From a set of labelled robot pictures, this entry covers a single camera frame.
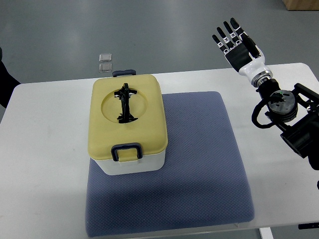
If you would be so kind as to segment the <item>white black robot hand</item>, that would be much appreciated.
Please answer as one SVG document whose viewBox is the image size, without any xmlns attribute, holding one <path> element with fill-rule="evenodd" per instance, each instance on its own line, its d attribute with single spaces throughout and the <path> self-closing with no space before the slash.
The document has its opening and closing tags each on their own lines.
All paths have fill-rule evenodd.
<svg viewBox="0 0 319 239">
<path fill-rule="evenodd" d="M 251 85 L 259 87 L 264 81 L 271 79 L 273 73 L 265 65 L 265 56 L 253 39 L 240 26 L 235 18 L 223 22 L 227 32 L 217 27 L 219 35 L 212 35 L 225 59 L 241 76 L 247 77 Z"/>
</svg>

